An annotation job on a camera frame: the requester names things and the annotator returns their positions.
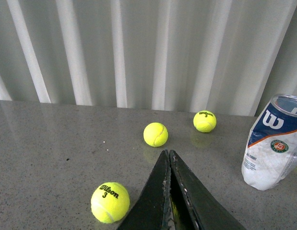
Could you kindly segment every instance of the blue label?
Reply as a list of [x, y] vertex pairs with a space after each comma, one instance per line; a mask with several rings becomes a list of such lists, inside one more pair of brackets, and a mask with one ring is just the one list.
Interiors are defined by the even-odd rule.
[[297, 117], [280, 112], [270, 103], [254, 127], [248, 145], [271, 135], [280, 135], [296, 130]]

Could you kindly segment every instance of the tennis ball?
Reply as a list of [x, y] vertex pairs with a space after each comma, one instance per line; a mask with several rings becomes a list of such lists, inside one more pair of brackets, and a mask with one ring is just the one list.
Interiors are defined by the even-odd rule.
[[130, 205], [128, 191], [119, 183], [108, 182], [100, 185], [92, 195], [93, 215], [106, 224], [122, 219]]
[[164, 145], [168, 138], [166, 127], [161, 123], [150, 123], [143, 132], [145, 142], [152, 147]]
[[203, 110], [194, 116], [193, 124], [198, 131], [209, 133], [216, 126], [216, 118], [213, 113]]

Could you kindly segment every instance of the wilson logo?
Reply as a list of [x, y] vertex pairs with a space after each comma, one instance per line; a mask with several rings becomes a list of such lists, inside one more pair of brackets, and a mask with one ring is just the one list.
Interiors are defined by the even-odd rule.
[[283, 126], [283, 124], [284, 124], [283, 119], [280, 119], [280, 118], [274, 116], [273, 114], [270, 113], [269, 110], [266, 110], [265, 112], [266, 112], [266, 114], [262, 120], [262, 123], [265, 126], [269, 126], [272, 129], [280, 129]]
[[281, 140], [274, 140], [271, 142], [271, 149], [274, 152], [283, 153], [288, 151], [289, 146]]

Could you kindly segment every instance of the w logo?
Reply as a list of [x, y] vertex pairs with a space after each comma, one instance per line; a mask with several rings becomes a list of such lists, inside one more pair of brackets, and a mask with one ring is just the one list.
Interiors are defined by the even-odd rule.
[[269, 126], [272, 129], [280, 129], [283, 126], [283, 124], [284, 124], [283, 119], [277, 118], [276, 116], [271, 114], [269, 110], [266, 110], [265, 112], [266, 112], [266, 114], [265, 114], [265, 116], [263, 118], [263, 121], [262, 121], [262, 123], [265, 126]]

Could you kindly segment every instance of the gray speckled countertop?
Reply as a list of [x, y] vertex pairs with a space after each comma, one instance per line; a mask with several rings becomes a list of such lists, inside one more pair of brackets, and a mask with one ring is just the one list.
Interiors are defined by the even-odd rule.
[[[211, 133], [194, 113], [0, 101], [0, 230], [114, 230], [91, 213], [103, 182], [122, 183], [138, 199], [164, 149], [175, 150], [248, 230], [297, 230], [297, 170], [273, 189], [243, 181], [241, 164], [254, 117], [217, 115]], [[169, 131], [159, 148], [145, 144], [151, 122]]]

